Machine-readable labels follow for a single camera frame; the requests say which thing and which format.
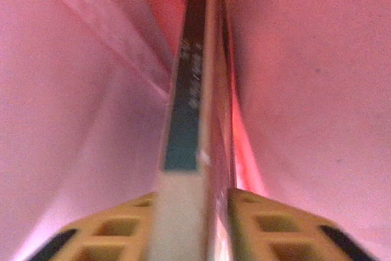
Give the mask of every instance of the pink cloth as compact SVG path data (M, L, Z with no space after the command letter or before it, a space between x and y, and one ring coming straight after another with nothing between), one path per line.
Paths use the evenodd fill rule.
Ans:
M228 0L243 187L331 218L381 260L389 2ZM0 255L19 261L65 223L153 190L184 3L0 7Z

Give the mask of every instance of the square hole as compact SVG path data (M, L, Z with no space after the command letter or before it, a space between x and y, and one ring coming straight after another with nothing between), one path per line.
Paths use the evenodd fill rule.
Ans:
M249 198L249 197L242 198L242 201L244 203L259 203L259 201L252 199L252 198Z
M117 261L123 251L119 246L85 248L76 261Z
M149 207L152 206L152 200L145 200L135 205L135 207Z
M137 219L119 218L106 221L96 235L121 235L129 237L136 232Z
M298 232L298 227L292 220L282 215L263 215L256 218L264 232Z
M322 261L309 244L284 243L272 244L272 250L280 261Z

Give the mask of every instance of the pink fabric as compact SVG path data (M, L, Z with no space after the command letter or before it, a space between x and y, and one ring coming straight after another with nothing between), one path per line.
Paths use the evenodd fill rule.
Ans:
M228 0L243 185L333 219L381 260L391 255L389 1ZM0 7L0 255L19 261L66 222L153 189L184 4Z

